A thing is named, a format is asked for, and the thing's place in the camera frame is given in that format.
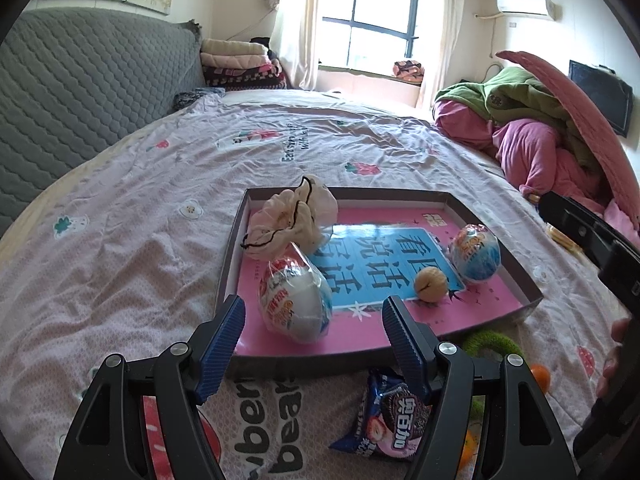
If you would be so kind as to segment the person's right hand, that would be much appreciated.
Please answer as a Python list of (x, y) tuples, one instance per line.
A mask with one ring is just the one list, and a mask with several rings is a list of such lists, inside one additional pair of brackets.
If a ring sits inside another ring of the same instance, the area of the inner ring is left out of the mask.
[(608, 393), (608, 387), (620, 365), (620, 352), (622, 351), (622, 343), (628, 332), (630, 318), (620, 318), (615, 321), (611, 328), (611, 337), (616, 343), (616, 347), (606, 357), (601, 376), (597, 383), (596, 396), (598, 399), (604, 398)]

